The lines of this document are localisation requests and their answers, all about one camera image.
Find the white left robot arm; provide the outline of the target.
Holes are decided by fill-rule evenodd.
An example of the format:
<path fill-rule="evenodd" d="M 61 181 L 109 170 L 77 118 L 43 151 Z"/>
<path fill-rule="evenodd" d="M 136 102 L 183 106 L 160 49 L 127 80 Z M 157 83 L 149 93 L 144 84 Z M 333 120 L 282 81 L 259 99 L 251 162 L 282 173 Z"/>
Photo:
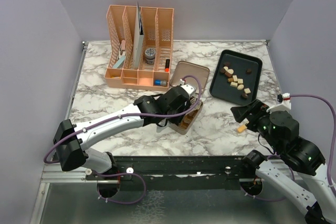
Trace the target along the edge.
<path fill-rule="evenodd" d="M 195 92 L 194 86 L 185 84 L 164 94 L 143 95 L 124 109 L 95 120 L 77 125 L 70 120 L 62 121 L 53 139 L 62 171 L 85 167 L 104 179 L 112 178 L 116 172 L 112 155 L 96 151 L 92 146 L 121 132 L 163 120 L 179 122 L 190 108 Z"/>

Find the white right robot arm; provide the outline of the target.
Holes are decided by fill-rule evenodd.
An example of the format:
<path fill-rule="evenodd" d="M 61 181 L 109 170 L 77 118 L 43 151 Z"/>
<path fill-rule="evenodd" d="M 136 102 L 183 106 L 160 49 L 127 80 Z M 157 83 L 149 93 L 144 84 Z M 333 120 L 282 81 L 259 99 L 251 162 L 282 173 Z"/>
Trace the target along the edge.
<path fill-rule="evenodd" d="M 313 142 L 300 137 L 299 122 L 292 118 L 290 110 L 287 93 L 273 106 L 255 100 L 231 108 L 235 121 L 247 120 L 247 129 L 259 133 L 275 154 L 298 173 L 308 189 L 282 174 L 256 150 L 244 156 L 241 171 L 246 177 L 256 175 L 283 193 L 304 215 L 306 223 L 335 223 L 334 183 L 326 159 Z"/>

